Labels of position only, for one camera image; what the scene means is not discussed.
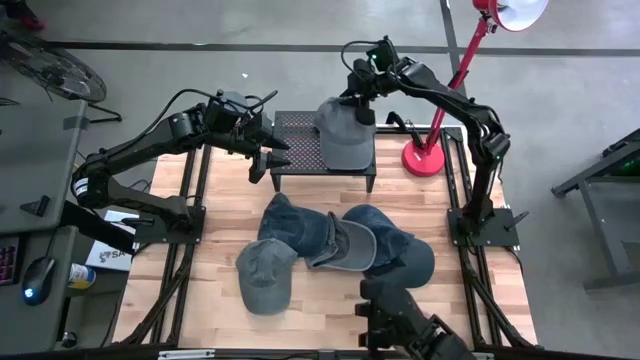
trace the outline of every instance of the keyboard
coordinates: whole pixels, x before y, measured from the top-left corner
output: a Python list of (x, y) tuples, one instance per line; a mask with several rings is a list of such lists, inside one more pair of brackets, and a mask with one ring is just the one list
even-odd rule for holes
[(20, 281), (20, 266), (23, 254), (20, 237), (0, 238), (0, 286), (17, 284)]

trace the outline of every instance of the computer mouse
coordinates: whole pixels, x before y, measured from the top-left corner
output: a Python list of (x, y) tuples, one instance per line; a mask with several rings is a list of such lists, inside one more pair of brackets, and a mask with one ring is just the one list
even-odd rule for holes
[(44, 256), (33, 260), (22, 278), (22, 297), (27, 305), (42, 304), (51, 292), (56, 260)]

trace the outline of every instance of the baseball cap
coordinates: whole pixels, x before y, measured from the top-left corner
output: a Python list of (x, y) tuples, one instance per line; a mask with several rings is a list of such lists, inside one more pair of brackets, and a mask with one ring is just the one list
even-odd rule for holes
[(294, 206), (284, 194), (277, 193), (264, 210), (258, 239), (278, 239), (300, 256), (313, 256), (322, 251), (328, 232), (326, 215)]
[(358, 122), (355, 107), (341, 105), (343, 100), (327, 99), (314, 118), (322, 162), (334, 170), (363, 170), (373, 161), (376, 125)]
[(435, 256), (429, 244), (398, 229), (378, 208), (358, 205), (347, 211), (343, 220), (366, 226), (376, 238), (376, 258), (364, 272), (367, 279), (385, 280), (404, 288), (417, 288), (431, 279)]
[(291, 267), (298, 253), (276, 239), (247, 245), (236, 259), (242, 301), (256, 315), (284, 311), (291, 300)]
[(310, 269), (364, 271), (376, 257), (376, 239), (371, 230), (358, 223), (340, 220), (329, 212), (329, 233), (322, 251), (305, 257)]

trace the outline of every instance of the denim cap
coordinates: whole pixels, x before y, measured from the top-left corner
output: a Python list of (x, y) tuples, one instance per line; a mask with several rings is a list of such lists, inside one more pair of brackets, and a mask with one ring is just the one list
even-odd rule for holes
[(278, 239), (299, 256), (315, 256), (324, 248), (328, 233), (326, 215), (293, 206), (284, 194), (277, 193), (264, 210), (258, 239)]
[(385, 280), (404, 288), (417, 288), (431, 279), (435, 268), (431, 247), (398, 229), (378, 208), (358, 205), (349, 210), (343, 220), (366, 226), (376, 238), (376, 258), (372, 267), (364, 272), (367, 279)]
[(376, 257), (376, 239), (365, 226), (340, 220), (329, 212), (329, 233), (322, 251), (305, 257), (307, 267), (364, 271)]

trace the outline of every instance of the lamp base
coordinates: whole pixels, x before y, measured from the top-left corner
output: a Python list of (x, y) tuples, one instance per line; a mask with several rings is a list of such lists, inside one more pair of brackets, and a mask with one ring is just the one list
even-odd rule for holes
[(411, 174), (419, 177), (436, 175), (444, 166), (444, 153), (438, 144), (434, 144), (431, 154), (409, 142), (402, 150), (402, 165)]

